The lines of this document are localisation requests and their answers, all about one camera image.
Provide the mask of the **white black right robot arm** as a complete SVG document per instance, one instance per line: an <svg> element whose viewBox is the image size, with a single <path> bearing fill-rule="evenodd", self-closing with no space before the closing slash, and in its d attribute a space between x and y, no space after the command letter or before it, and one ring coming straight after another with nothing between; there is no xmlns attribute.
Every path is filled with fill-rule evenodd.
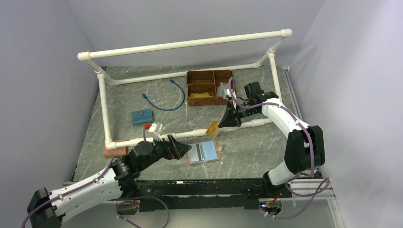
<svg viewBox="0 0 403 228"><path fill-rule="evenodd" d="M274 197L279 193L281 184L300 175L312 177L315 168L324 165L326 160L322 129L302 121L281 102L275 92L263 91L259 82L252 82L244 87L247 98L241 103L232 88L234 85L233 81L229 81L218 87L217 94L228 100L218 127L241 127L243 118L262 114L287 139L283 162L264 174L264 195Z"/></svg>

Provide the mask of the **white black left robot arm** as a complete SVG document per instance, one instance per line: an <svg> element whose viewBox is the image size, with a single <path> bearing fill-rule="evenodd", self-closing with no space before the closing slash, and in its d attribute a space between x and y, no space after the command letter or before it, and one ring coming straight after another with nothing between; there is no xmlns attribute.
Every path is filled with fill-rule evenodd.
<svg viewBox="0 0 403 228"><path fill-rule="evenodd" d="M41 188L27 207L27 222L33 228L59 228L64 220L105 201L132 199L139 196L135 179L160 159L179 160L192 149L171 134L167 139L140 141L127 154L113 157L96 174L57 190Z"/></svg>

